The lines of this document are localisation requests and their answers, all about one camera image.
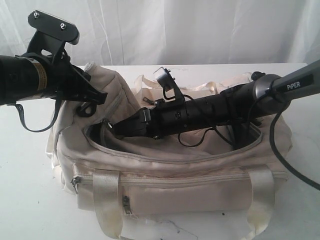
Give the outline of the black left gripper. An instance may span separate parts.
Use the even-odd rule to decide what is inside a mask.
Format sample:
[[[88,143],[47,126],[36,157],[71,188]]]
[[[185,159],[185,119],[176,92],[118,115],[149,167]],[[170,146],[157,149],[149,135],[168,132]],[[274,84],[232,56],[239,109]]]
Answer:
[[[92,85],[89,73],[71,64],[66,43],[35,31],[22,57],[36,60],[44,68],[45,77],[38,78],[38,91],[46,98],[104,104],[108,94]]]

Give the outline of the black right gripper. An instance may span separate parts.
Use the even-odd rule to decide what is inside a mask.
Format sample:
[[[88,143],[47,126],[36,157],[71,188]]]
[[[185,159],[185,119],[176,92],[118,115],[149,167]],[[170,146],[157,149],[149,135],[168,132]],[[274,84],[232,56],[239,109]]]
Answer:
[[[193,131],[195,129],[195,103],[178,99],[165,102],[158,99],[154,108],[142,108],[132,116],[116,123],[113,134],[118,137],[164,136]]]

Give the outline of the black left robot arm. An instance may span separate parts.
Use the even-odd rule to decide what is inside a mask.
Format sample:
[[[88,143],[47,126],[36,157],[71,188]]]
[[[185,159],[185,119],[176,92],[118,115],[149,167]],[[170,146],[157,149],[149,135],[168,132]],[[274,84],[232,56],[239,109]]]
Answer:
[[[36,30],[26,53],[0,57],[0,103],[51,98],[105,103],[107,93],[90,84],[90,76],[71,64],[65,44],[77,44],[77,29]]]

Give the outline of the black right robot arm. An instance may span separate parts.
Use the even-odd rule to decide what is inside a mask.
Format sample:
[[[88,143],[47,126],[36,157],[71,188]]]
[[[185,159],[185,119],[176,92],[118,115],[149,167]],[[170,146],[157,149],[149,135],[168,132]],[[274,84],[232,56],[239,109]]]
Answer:
[[[194,100],[185,99],[168,69],[161,67],[155,74],[164,91],[174,91],[173,100],[158,99],[153,108],[143,107],[114,124],[115,136],[158,139],[199,129],[248,123],[277,114],[292,100],[320,92],[319,61],[283,77],[264,74],[249,83]]]

